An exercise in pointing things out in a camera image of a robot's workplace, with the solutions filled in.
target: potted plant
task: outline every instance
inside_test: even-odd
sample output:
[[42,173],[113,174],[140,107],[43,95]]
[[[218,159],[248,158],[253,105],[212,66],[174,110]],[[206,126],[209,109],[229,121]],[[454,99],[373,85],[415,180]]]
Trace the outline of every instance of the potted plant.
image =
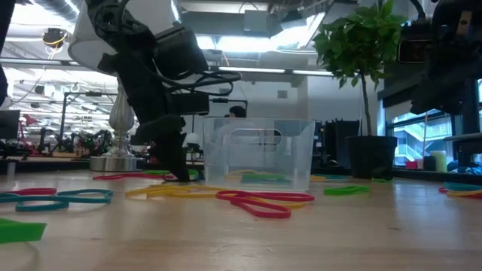
[[367,95],[367,77],[376,91],[380,80],[388,76],[385,65],[397,57],[406,19],[392,14],[393,2],[356,8],[348,17],[320,25],[320,33],[313,39],[319,63],[340,81],[340,88],[349,78],[354,87],[361,81],[368,134],[346,138],[352,174],[357,178],[371,178],[375,168],[391,169],[395,156],[397,138],[372,136]]

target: plant stem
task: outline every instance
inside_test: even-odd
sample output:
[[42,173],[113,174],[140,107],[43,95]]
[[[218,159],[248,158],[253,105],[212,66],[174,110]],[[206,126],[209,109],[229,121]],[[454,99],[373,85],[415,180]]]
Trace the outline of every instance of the plant stem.
[[365,80],[365,74],[360,72],[361,77],[361,91],[363,92],[363,103],[365,105],[365,116],[367,118],[367,132],[371,136],[371,119],[370,119],[370,109],[368,107],[368,95],[367,95],[367,81]]

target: transparent plastic bin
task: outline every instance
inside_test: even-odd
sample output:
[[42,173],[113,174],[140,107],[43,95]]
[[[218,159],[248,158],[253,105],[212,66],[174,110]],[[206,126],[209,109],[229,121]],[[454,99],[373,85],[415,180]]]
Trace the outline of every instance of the transparent plastic bin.
[[314,133],[311,120],[205,118],[206,184],[240,190],[306,191]]

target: silver lamp base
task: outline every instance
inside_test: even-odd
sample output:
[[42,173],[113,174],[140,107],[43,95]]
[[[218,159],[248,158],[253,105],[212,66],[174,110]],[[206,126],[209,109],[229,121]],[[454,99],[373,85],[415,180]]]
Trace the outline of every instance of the silver lamp base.
[[137,158],[135,157],[91,157],[90,170],[97,172],[135,172]]

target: table surface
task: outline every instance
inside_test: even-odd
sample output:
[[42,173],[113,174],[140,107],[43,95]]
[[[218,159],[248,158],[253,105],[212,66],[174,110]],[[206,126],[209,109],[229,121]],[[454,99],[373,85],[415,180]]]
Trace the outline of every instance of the table surface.
[[[482,201],[448,198],[440,183],[359,180],[312,183],[316,201],[289,219],[255,218],[218,199],[125,199],[160,183],[92,181],[92,173],[0,177],[0,190],[107,188],[111,205],[0,217],[46,222],[40,242],[0,245],[2,271],[57,270],[480,270]],[[323,187],[369,184],[370,194],[323,196]]]

